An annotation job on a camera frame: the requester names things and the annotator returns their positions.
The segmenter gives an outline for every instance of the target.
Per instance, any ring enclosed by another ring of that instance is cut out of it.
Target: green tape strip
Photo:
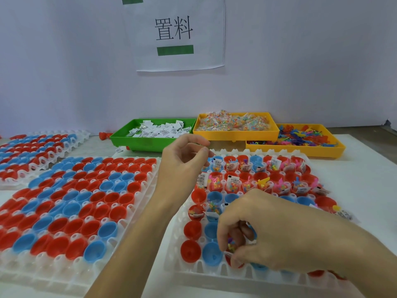
[[[158,56],[194,54],[193,45],[157,47]]]
[[[136,4],[136,3],[143,3],[143,0],[123,0],[123,4]]]

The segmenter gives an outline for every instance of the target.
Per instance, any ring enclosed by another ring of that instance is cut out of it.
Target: orange yellow plastic container
[[[232,115],[243,116],[245,113],[231,113]],[[276,141],[279,133],[279,129],[275,124],[270,113],[252,113],[256,116],[266,117],[269,121],[270,129],[267,131],[196,131],[200,125],[200,120],[205,118],[207,114],[199,114],[195,127],[193,128],[193,134],[201,135],[207,140],[213,141],[246,141],[246,140],[263,140],[263,141]]]
[[[257,149],[261,149],[262,151],[268,151],[270,149],[274,149],[275,152],[280,152],[283,149],[286,149],[287,152],[291,153],[294,150],[298,149],[301,153],[309,157],[326,157],[326,158],[339,158],[344,150],[345,146],[335,138],[334,135],[330,133],[329,130],[325,128],[322,124],[277,124],[277,127],[280,125],[292,125],[297,130],[301,130],[302,127],[308,125],[309,128],[320,131],[324,136],[328,136],[328,140],[330,144],[337,144],[335,147],[323,147],[323,146],[296,146],[296,145],[261,145],[261,144],[248,144],[245,143],[245,148],[250,151],[256,151]]]

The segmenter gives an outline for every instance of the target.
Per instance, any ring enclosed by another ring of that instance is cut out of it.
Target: white wall
[[[221,108],[379,125],[396,99],[397,0],[226,0],[225,67],[161,73],[135,71],[121,0],[0,4],[2,136]]]

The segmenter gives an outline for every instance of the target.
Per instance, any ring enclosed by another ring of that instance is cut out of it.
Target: green plastic bin
[[[133,138],[127,137],[129,131],[133,128],[139,128],[143,120],[151,120],[153,124],[161,125],[168,123],[175,123],[176,120],[181,120],[185,124],[183,127],[191,127],[190,133],[193,133],[193,127],[196,123],[196,118],[144,118],[144,119],[133,119],[120,130],[110,136],[110,140],[114,146],[128,146],[130,150],[143,150],[149,152],[162,152],[163,149],[175,141],[176,138]]]

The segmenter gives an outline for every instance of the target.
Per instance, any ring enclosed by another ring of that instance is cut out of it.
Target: hand
[[[210,141],[199,135],[185,134],[163,150],[153,196],[168,199],[175,214],[194,189],[203,166],[214,153]]]
[[[257,233],[254,245],[245,245],[249,222]],[[343,273],[346,262],[372,235],[339,216],[292,203],[253,189],[231,203],[218,222],[218,243],[227,248],[227,235],[238,246],[233,267],[259,263],[272,270],[306,273],[334,270]]]

